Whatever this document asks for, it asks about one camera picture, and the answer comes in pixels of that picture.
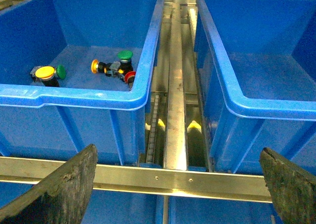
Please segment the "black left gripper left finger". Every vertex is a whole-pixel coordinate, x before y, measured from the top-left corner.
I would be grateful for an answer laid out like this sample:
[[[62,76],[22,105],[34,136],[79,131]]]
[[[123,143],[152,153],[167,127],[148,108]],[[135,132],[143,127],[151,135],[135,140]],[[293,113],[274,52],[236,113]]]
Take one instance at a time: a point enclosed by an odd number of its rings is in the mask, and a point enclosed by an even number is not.
[[[98,161],[90,144],[0,210],[2,224],[79,224],[93,189]]]

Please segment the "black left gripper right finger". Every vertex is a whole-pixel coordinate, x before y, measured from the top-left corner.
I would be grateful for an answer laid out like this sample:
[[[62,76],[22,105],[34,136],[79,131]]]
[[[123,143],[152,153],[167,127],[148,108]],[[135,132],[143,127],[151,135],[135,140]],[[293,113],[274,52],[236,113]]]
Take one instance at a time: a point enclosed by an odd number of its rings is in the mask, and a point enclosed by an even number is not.
[[[265,147],[260,166],[273,206],[285,224],[316,222],[316,177]]]

